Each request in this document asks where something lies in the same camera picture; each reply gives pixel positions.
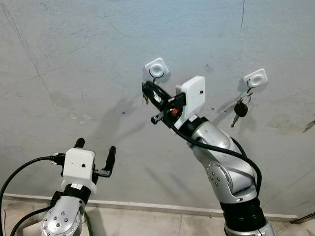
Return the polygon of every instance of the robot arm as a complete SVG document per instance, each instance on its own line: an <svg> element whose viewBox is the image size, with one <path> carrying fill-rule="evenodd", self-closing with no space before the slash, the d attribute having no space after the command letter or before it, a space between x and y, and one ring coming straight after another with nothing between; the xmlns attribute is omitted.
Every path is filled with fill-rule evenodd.
<svg viewBox="0 0 315 236"><path fill-rule="evenodd" d="M163 121L184 138L203 165L224 212L226 235L274 236L257 198L261 183L258 167L228 134L197 115L205 103L205 78L196 76L176 87L174 97L150 81L142 84L142 91L161 112L151 121ZM236 152L235 145L242 154ZM251 165L260 178L257 185Z"/></svg>
<svg viewBox="0 0 315 236"><path fill-rule="evenodd" d="M82 216L91 192L96 193L98 177L110 177L115 163L116 148L112 146L105 168L95 169L95 153L82 149L84 139L78 139L74 148L55 153L53 164L62 165L62 196L44 216L42 236L79 236Z"/></svg>

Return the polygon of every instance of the white plastic mount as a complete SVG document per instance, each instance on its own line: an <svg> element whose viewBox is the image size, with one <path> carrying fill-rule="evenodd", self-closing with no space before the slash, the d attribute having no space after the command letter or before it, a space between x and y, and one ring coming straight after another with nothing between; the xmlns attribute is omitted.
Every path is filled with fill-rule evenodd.
<svg viewBox="0 0 315 236"><path fill-rule="evenodd" d="M154 61L146 64L144 68L146 68L148 73L155 78L162 77L169 73L169 70L162 58L155 59Z"/></svg>
<svg viewBox="0 0 315 236"><path fill-rule="evenodd" d="M61 188L68 184L72 188L81 189L82 186L96 193L97 187L92 182L95 153L79 148L71 148L65 153L63 182Z"/></svg>
<svg viewBox="0 0 315 236"><path fill-rule="evenodd" d="M263 68L245 76L243 80L250 88L258 87L268 81L266 72Z"/></svg>
<svg viewBox="0 0 315 236"><path fill-rule="evenodd" d="M186 106L183 107L181 117L176 121L175 127L179 129L186 120L191 122L197 118L200 108L206 101L206 80L203 76L195 76L181 86L176 86L176 94L186 94Z"/></svg>

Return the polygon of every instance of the baseboard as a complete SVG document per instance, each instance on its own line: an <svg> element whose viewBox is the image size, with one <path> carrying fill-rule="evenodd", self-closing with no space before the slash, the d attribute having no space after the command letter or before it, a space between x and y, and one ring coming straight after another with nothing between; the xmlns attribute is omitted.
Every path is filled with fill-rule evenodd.
<svg viewBox="0 0 315 236"><path fill-rule="evenodd" d="M41 202L41 203L49 203L51 200L51 197L19 195L19 194L4 194L3 198L8 199L8 200ZM196 208L196 207L188 207L188 206L173 206L173 205L160 205L160 204L148 204L148 203L100 201L100 200L90 200L87 206L88 207L115 208L115 209L128 209L128 210L157 211L157 212L165 212L165 213L173 213L173 214L201 215L201 216L210 216L210 217L223 217L222 210ZM265 216L268 220L272 220L272 221L292 221L292 220L297 219L296 215L265 213Z"/></svg>

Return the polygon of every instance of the floor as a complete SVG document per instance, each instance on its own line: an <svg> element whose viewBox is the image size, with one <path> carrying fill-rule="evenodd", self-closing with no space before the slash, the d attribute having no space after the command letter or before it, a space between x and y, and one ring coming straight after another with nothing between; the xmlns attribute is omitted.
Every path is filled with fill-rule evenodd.
<svg viewBox="0 0 315 236"><path fill-rule="evenodd" d="M6 212L6 236L24 215L45 206L44 203L5 200L2 208ZM223 218L97 207L87 207L86 211L95 236L225 236ZM22 228L41 217L33 218ZM277 236L314 236L304 224L274 221L272 225ZM308 222L308 229L311 227L315 228L314 222ZM16 235L22 236L22 229Z"/></svg>

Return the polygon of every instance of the black cable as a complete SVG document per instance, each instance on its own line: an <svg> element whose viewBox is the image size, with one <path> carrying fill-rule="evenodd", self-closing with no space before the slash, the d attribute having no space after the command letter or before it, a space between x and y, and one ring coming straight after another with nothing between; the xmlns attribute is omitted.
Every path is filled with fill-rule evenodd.
<svg viewBox="0 0 315 236"><path fill-rule="evenodd" d="M39 209L39 210L36 210L36 211L33 211L31 212L30 214L24 216L18 223L16 223L16 225L14 226L14 228L12 229L11 231L11 234L10 236L14 236L16 231L18 230L19 226L24 222L26 221L28 218L34 216L34 215L37 215L37 214L40 214L42 212L45 212L45 211L48 211L52 208L53 206L48 206L48 207L45 207L43 209Z"/></svg>
<svg viewBox="0 0 315 236"><path fill-rule="evenodd" d="M260 192L260 187L261 187L261 180L262 180L261 171L260 171L259 167L252 160L247 158L243 148L241 147L241 145L235 139L232 139L232 140L235 143L235 145L239 148L239 150L240 150L240 152L242 154L240 154L238 152L235 152L235 151L231 151L229 149L225 149L225 148L221 148L221 147L217 147L217 146L213 146L213 145L204 144L204 143L198 142L197 140L186 136L181 131L179 131L174 126L174 124L168 119L167 109L164 110L164 117L163 117L163 119L167 123L167 125L169 125L169 127L178 136L180 136L181 138L185 139L187 142L189 142L189 143L191 143L191 144L193 144L193 145L195 145L197 147L200 147L200 148L204 148L204 149L208 149L208 150L212 150L212 151L218 151L218 152L222 152L222 153L225 153L225 154L229 154L229 155L235 156L235 157L240 158L241 160L247 162L250 166L252 166L253 169L255 170L256 174L257 174L256 191L257 191L257 197L258 197L259 192Z"/></svg>
<svg viewBox="0 0 315 236"><path fill-rule="evenodd" d="M49 156L44 156L44 157L40 157L40 158L36 158L32 161L29 161L25 164L23 164L22 166L20 166L15 172L13 172L13 174L10 175L10 177L6 180L6 182L4 183L4 185L2 186L2 189L0 191L0 208L2 206L2 198L5 192L6 187L9 185L10 181L21 171L23 170L25 167L29 166L30 164L33 164L37 161L42 161L42 160L52 160L51 157ZM2 219L0 217L0 236L3 235L3 230L2 230Z"/></svg>

